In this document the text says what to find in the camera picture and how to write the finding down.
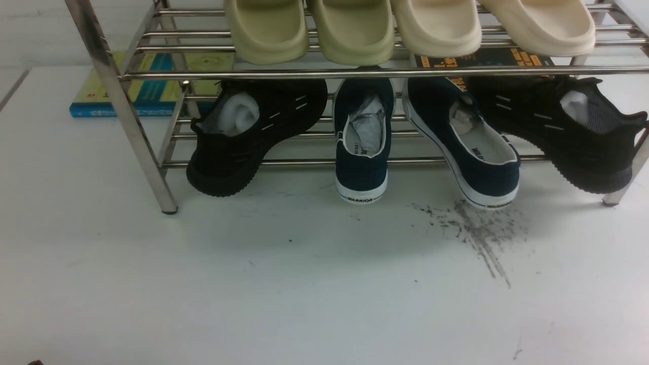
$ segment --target book cover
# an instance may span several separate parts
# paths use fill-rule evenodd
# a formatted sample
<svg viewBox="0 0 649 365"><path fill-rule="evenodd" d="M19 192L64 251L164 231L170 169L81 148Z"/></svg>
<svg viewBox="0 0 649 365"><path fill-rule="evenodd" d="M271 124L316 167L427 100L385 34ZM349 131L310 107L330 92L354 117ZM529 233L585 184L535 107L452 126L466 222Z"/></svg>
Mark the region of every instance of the book cover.
<svg viewBox="0 0 649 365"><path fill-rule="evenodd" d="M454 58L434 58L411 54L412 66L418 68L464 68L475 66L518 66L541 67L554 66L548 56L540 56L523 51L518 47L481 48L472 55ZM466 91L463 77L449 77L462 90Z"/></svg>
<svg viewBox="0 0 649 365"><path fill-rule="evenodd" d="M115 52L113 57L121 65L126 52ZM234 53L187 53L187 64L192 71L227 71L234 65ZM169 53L144 55L138 71L171 71L173 62ZM218 95L221 92L219 81L195 81L194 91L198 95ZM178 81L133 81L129 96L139 116L170 116L180 95ZM212 102L199 102L199 109L206 110ZM92 70L70 105L73 118L115 117L96 70Z"/></svg>

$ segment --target black sneaker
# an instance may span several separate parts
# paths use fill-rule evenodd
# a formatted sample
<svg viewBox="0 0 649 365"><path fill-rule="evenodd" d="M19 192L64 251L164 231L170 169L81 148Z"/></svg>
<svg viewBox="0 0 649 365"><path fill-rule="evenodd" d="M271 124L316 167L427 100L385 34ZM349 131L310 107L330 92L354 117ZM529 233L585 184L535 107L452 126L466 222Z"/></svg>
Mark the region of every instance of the black sneaker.
<svg viewBox="0 0 649 365"><path fill-rule="evenodd" d="M394 108L390 79L344 80L336 91L336 188L345 201L364 205L383 196Z"/></svg>
<svg viewBox="0 0 649 365"><path fill-rule="evenodd" d="M252 180L266 152L307 131L326 106L324 80L224 81L206 117L191 124L198 135L187 179L200 192L230 196Z"/></svg>
<svg viewBox="0 0 649 365"><path fill-rule="evenodd" d="M445 77L408 79L406 117L442 150L467 201L480 209L511 204L519 189L516 150L482 119L473 97Z"/></svg>
<svg viewBox="0 0 649 365"><path fill-rule="evenodd" d="M600 79L471 77L469 91L487 121L540 148L574 186L608 194L631 181L635 136L647 113L622 114Z"/></svg>

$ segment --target slipper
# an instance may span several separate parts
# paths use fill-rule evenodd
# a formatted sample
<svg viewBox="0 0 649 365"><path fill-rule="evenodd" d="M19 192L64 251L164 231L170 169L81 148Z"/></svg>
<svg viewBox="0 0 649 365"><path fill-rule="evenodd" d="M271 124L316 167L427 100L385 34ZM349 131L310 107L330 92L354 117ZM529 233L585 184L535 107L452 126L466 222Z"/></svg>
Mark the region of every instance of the slipper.
<svg viewBox="0 0 649 365"><path fill-rule="evenodd" d="M224 8L232 43L243 60L278 64L308 51L302 0L225 0Z"/></svg>
<svg viewBox="0 0 649 365"><path fill-rule="evenodd" d="M307 0L323 55L332 62L373 66L395 46L389 0Z"/></svg>
<svg viewBox="0 0 649 365"><path fill-rule="evenodd" d="M475 0L392 0L404 45L429 57L460 57L480 48Z"/></svg>
<svg viewBox="0 0 649 365"><path fill-rule="evenodd" d="M526 51L555 57L586 55L595 24L580 0L480 0Z"/></svg>

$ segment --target blue book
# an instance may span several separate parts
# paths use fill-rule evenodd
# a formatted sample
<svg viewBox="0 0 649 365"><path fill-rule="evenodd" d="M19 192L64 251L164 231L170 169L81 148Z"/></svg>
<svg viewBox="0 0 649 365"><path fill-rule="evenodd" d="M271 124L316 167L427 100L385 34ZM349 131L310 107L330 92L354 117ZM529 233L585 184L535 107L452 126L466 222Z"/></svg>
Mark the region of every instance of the blue book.
<svg viewBox="0 0 649 365"><path fill-rule="evenodd" d="M120 65L125 52L115 52L113 57ZM187 64L192 71L228 71L234 65L234 53L188 53ZM171 71L173 62L168 53L144 55L138 71ZM219 95L217 80L194 81L197 95ZM180 96L178 81L133 81L129 96L139 116L170 116ZM213 102L198 102L201 111L209 110ZM92 70L74 102L70 105L73 118L116 117L106 89L96 70Z"/></svg>

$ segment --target dirt mark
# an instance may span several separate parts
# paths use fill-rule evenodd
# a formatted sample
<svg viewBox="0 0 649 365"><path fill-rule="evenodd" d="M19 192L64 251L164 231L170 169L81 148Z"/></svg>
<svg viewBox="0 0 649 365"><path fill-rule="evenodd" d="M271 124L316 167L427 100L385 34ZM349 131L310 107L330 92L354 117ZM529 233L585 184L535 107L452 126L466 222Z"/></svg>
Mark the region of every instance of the dirt mark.
<svg viewBox="0 0 649 365"><path fill-rule="evenodd" d="M516 250L517 244L527 242L529 221L515 207L504 210L477 210L465 201L453 209L434 208L416 203L410 205L430 218L430 225L442 230L447 240L469 244L484 261L494 279L502 278L511 289L511 282L498 259L505 250Z"/></svg>

